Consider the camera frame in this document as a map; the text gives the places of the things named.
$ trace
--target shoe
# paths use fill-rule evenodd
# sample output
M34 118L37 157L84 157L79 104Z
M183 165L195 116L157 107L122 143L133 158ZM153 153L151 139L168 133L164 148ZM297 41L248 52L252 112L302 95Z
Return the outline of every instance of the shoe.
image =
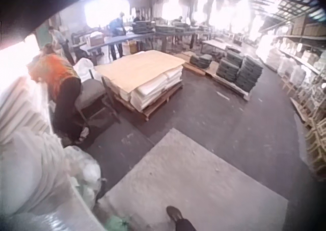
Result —
M80 136L79 136L79 139L77 141L75 141L75 144L81 144L83 143L83 141L87 138L88 134L90 133L90 129L88 127L85 127Z
M169 217L174 221L177 222L180 219L183 219L181 211L178 208L168 206L167 207L167 213Z

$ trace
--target black shoe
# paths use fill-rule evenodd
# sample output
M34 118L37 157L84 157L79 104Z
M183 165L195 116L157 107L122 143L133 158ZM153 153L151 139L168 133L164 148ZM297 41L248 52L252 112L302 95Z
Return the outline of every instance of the black shoe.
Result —
M183 219L181 211L178 208L168 206L167 207L167 213L169 217L174 221L177 222L180 219Z

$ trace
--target person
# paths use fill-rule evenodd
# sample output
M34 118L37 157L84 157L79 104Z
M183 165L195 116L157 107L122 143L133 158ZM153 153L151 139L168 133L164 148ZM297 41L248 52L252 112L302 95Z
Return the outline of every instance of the person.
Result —
M126 35L126 29L124 28L124 24L123 24L123 16L124 16L124 13L121 12L118 18L112 20L109 23L110 31L112 33L112 36L114 36L114 37L120 36L118 28L122 28L123 35ZM119 43L117 45L117 48L118 48L119 56L121 58L123 56L122 44ZM116 50L114 48L114 45L110 45L110 50L111 50L112 59L116 60L117 55L116 55Z
M136 18L133 19L133 22L137 22L137 21L144 21L145 18L143 16L141 16L141 12L139 10L136 11Z
M191 26L192 26L192 27L196 26L196 21L195 21L195 20L192 20L192 21L191 21ZM190 41L190 46L189 46L190 49L193 49L195 39L197 39L197 34L192 34L192 39L191 39L191 41Z
M32 80L46 82L49 97L56 103L52 122L54 132L75 143L82 142L89 134L89 128L72 121L82 83L71 64L55 54L51 45L45 45L41 55L28 64L28 69Z
M181 21L182 21L182 16L179 16L178 18L172 20L172 24L173 24L174 22L181 22ZM182 41L182 36L175 36L175 37L174 37L174 41L175 41L175 43L179 43L179 40Z
M178 18L172 20L172 22L181 22L182 21L182 16L179 16Z
M168 216L175 222L176 231L196 231L188 219L184 219L179 209L173 206L167 207Z
M136 18L133 19L133 22L137 21L144 21L145 18L141 16L141 12L139 10L136 11ZM143 42L142 41L136 41L137 44L137 51L141 52L143 50Z
M49 27L49 33L52 35L52 44L53 46L60 45L63 49L63 52L68 59L69 63L71 65L74 65L75 62L73 60L73 57L69 51L69 45L68 40L65 38L60 31L55 30L52 26Z

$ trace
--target orange shirt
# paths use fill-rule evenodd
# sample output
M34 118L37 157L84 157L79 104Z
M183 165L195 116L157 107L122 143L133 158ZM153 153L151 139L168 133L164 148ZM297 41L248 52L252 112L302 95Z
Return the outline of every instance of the orange shirt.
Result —
M55 54L49 54L41 57L39 61L30 67L30 76L33 80L38 81L40 78L46 82L54 102L56 102L62 82L70 77L77 77L67 59Z

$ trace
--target gray chair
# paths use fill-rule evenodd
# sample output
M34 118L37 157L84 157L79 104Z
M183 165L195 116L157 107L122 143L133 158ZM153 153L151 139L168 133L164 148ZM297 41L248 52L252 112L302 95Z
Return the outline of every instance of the gray chair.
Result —
M104 108L101 108L95 114L93 114L89 119L83 113L83 109L92 105L96 100L102 98L102 103L104 106L110 111L110 114L114 116L114 118L120 122L119 116L116 110L113 108L114 101L111 96L111 91L107 87L104 78L102 77L102 83L98 80L95 80L91 70L89 70L91 74L91 79L88 79L81 84L81 93L75 102L76 110L79 112L83 120L86 124L88 124L88 120L100 113Z

